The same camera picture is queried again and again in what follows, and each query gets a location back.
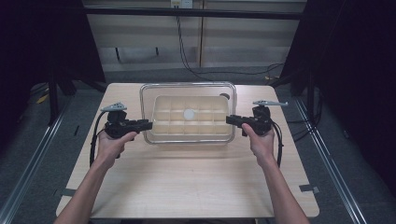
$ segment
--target table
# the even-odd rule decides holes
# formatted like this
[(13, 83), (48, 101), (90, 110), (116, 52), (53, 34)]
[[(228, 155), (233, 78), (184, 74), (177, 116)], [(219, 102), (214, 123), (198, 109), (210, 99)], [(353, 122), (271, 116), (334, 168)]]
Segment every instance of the table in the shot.
[[(141, 119), (142, 84), (110, 84), (100, 107), (123, 102), (127, 119)], [(255, 100), (277, 101), (273, 88), (237, 85), (236, 114), (252, 116)], [(281, 171), (308, 217), (318, 215), (304, 167), (292, 141), (280, 106), (271, 106), (273, 120), (283, 133)], [(76, 189), (89, 170), (91, 130), (70, 176), (67, 189)], [(106, 119), (101, 119), (102, 127)], [(63, 196), (57, 215), (70, 197)], [(237, 129), (235, 138), (221, 145), (150, 145), (139, 134), (104, 180), (92, 218), (248, 218), (273, 217), (273, 208), (261, 167), (249, 149), (248, 138)]]

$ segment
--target wire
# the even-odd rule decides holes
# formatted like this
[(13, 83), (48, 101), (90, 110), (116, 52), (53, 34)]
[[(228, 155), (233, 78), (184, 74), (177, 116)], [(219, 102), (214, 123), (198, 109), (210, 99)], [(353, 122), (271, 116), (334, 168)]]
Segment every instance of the wire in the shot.
[(92, 135), (92, 141), (91, 141), (91, 152), (90, 152), (90, 167), (93, 164), (93, 161), (95, 160), (95, 148), (96, 148), (96, 139), (98, 138), (98, 134), (96, 133), (99, 125), (99, 120), (100, 118), (105, 114), (106, 112), (102, 111), (100, 115), (98, 116), (98, 119), (96, 120), (95, 123), (95, 128), (93, 129), (93, 135)]
[(186, 52), (184, 50), (184, 44), (183, 44), (183, 38), (182, 38), (182, 34), (181, 34), (181, 25), (180, 25), (180, 17), (176, 16), (177, 18), (177, 31), (178, 31), (178, 41), (179, 41), (179, 50), (180, 50), (180, 57), (181, 57), (181, 61), (183, 62), (184, 67), (190, 71), (191, 73), (193, 73), (196, 77), (207, 80), (207, 81), (213, 81), (209, 78), (206, 77), (201, 77), (199, 75), (207, 75), (207, 74), (236, 74), (236, 75), (244, 75), (244, 76), (256, 76), (256, 75), (262, 75), (265, 73), (269, 73), (270, 71), (278, 68), (280, 65), (284, 65), (285, 63), (273, 63), (268, 65), (267, 69), (265, 71), (261, 71), (261, 72), (256, 72), (256, 73), (242, 73), (242, 72), (227, 72), (227, 71), (213, 71), (213, 72), (197, 72), (197, 71), (193, 71), (190, 68), (189, 62), (187, 60), (187, 56), (186, 56)]
[[(302, 123), (302, 122), (309, 122), (309, 121), (312, 122), (312, 127), (311, 127), (311, 128), (309, 128), (308, 130), (306, 130), (306, 132), (305, 132), (302, 136), (300, 136), (300, 137), (294, 139), (294, 142), (295, 142), (295, 143), (298, 142), (298, 141), (300, 141), (301, 139), (305, 138), (309, 133), (312, 133), (312, 132), (318, 127), (318, 125), (319, 125), (319, 123), (320, 123), (320, 119), (321, 119), (322, 107), (323, 107), (323, 95), (322, 95), (322, 93), (321, 93), (321, 91), (320, 91), (320, 92), (319, 92), (318, 106), (317, 106), (317, 113), (316, 113), (316, 115), (314, 116), (314, 119), (313, 119), (313, 120), (303, 119), (303, 120), (296, 120), (296, 121), (288, 121), (288, 123), (291, 123), (291, 122), (294, 122), (294, 123), (301, 122), (301, 123)], [(299, 131), (299, 132), (297, 132), (297, 133), (294, 133), (292, 136), (298, 135), (298, 134), (302, 133), (303, 131), (305, 131), (305, 129), (302, 130), (302, 131)]]
[(282, 131), (280, 130), (279, 125), (277, 125), (277, 123), (275, 123), (273, 120), (272, 120), (272, 125), (274, 127), (275, 132), (276, 132), (277, 143), (278, 143), (278, 145), (277, 145), (277, 159), (276, 159), (276, 163), (277, 163), (277, 166), (280, 167), (280, 163), (282, 161), (282, 149), (283, 149)]

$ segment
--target plastic bin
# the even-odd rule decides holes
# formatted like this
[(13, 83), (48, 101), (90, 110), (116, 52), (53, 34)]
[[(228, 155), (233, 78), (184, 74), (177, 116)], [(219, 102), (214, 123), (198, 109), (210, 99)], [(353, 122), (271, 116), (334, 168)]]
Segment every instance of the plastic bin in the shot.
[(234, 126), (236, 90), (229, 82), (145, 84), (140, 90), (143, 119), (153, 122), (144, 132), (150, 144), (228, 143)]

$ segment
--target black controller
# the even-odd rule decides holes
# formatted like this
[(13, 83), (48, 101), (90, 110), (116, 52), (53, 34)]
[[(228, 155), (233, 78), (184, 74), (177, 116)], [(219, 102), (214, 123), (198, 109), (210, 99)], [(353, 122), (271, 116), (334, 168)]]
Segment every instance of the black controller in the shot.
[[(273, 121), (271, 120), (270, 109), (265, 105), (259, 105), (252, 108), (253, 117), (241, 117), (237, 115), (227, 116), (225, 122), (235, 125), (242, 129), (242, 124), (248, 124), (257, 135), (264, 135), (271, 130)], [(242, 135), (248, 136), (242, 129)]]
[(140, 133), (151, 129), (152, 122), (148, 119), (128, 120), (124, 111), (108, 112), (105, 124), (105, 132), (112, 138), (121, 138), (130, 132)]
[(116, 103), (114, 105), (109, 105), (101, 109), (102, 113), (99, 115), (95, 128), (94, 134), (92, 136), (91, 141), (91, 153), (90, 153), (90, 166), (92, 165), (95, 157), (95, 147), (96, 147), (96, 139), (97, 139), (97, 126), (100, 118), (108, 112), (107, 122), (105, 124), (105, 132), (112, 138), (121, 138), (125, 134), (130, 132), (140, 133), (142, 131), (151, 130), (152, 122), (149, 122), (148, 119), (137, 119), (137, 120), (128, 120), (126, 119), (126, 112), (122, 110), (126, 110), (126, 106), (122, 103)]

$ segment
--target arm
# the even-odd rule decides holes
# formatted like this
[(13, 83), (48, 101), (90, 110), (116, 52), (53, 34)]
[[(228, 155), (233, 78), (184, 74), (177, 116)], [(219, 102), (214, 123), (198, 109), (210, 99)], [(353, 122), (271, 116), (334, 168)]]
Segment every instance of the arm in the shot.
[(75, 195), (66, 205), (55, 223), (88, 223), (93, 204), (102, 185), (107, 170), (124, 150), (124, 144), (131, 141), (136, 133), (127, 133), (122, 138), (111, 139), (105, 132), (99, 133), (99, 148), (96, 160), (85, 175)]
[(276, 223), (309, 223), (303, 209), (291, 194), (285, 178), (277, 167), (274, 157), (274, 131), (271, 130), (264, 136), (258, 136), (248, 124), (243, 124), (242, 128), (249, 136), (250, 149), (257, 157), (257, 162), (264, 172), (274, 207)]

